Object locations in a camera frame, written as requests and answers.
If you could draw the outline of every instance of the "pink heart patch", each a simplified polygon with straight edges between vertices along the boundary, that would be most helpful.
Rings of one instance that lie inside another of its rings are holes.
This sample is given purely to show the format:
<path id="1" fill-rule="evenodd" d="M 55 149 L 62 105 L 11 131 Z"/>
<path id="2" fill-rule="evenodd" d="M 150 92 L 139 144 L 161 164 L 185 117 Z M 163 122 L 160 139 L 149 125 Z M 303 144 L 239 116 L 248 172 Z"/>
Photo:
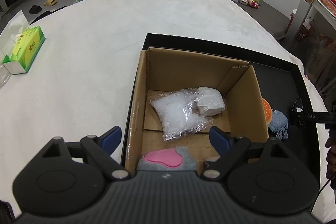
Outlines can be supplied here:
<path id="1" fill-rule="evenodd" d="M 143 159 L 148 162 L 162 164 L 168 168 L 176 168 L 182 164 L 182 156 L 176 153 L 174 148 L 148 152 Z"/>

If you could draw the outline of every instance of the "metal screw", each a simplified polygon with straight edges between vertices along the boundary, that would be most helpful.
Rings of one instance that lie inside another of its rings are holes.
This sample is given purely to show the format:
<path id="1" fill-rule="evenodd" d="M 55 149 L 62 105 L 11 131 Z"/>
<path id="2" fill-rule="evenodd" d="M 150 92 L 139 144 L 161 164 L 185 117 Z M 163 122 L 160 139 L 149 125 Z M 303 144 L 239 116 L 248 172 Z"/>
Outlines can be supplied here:
<path id="1" fill-rule="evenodd" d="M 112 177 L 114 177 L 115 179 L 124 179 L 127 176 L 128 176 L 128 172 L 123 169 L 114 170 L 112 172 Z"/>
<path id="2" fill-rule="evenodd" d="M 214 169 L 205 170 L 203 173 L 203 175 L 209 179 L 218 178 L 220 174 L 221 173 L 219 173 L 219 171 L 214 170 Z"/>

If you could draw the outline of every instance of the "black tray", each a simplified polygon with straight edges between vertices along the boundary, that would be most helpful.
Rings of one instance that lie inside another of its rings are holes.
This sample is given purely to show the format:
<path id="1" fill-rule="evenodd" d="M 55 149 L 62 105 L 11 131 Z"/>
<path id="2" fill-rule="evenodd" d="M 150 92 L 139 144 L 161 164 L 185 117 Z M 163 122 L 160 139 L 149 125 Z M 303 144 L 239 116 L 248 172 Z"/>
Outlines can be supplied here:
<path id="1" fill-rule="evenodd" d="M 241 47 L 163 34 L 147 34 L 142 49 L 146 50 L 149 47 L 202 52 L 248 61 L 256 72 L 262 97 L 270 103 L 273 109 L 283 112 L 288 118 L 288 110 L 299 96 L 305 111 L 312 111 L 305 82 L 296 64 Z M 131 105 L 132 99 L 125 129 L 122 165 L 125 165 Z M 316 124 L 306 122 L 303 128 L 289 125 L 288 135 L 288 139 L 283 140 L 283 143 L 310 169 L 319 182 L 320 149 Z"/>

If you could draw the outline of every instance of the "white tablecloth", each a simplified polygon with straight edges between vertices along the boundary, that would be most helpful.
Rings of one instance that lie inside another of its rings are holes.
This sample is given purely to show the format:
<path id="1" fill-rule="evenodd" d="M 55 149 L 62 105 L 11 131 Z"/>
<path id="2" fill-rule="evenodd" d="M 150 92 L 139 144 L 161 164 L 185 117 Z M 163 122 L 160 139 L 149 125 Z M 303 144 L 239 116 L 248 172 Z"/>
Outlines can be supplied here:
<path id="1" fill-rule="evenodd" d="M 115 125 L 125 129 L 140 50 L 147 33 L 193 37 L 248 48 L 302 63 L 231 0 L 85 0 L 49 15 L 46 40 L 30 71 L 13 75 L 0 90 L 0 199 L 20 210 L 15 176 L 54 136 L 78 141 Z M 314 111 L 326 111 L 305 79 Z M 326 182 L 328 132 L 318 126 L 321 185 Z M 121 145 L 112 154 L 120 160 Z M 314 215 L 336 218 L 326 187 Z"/>

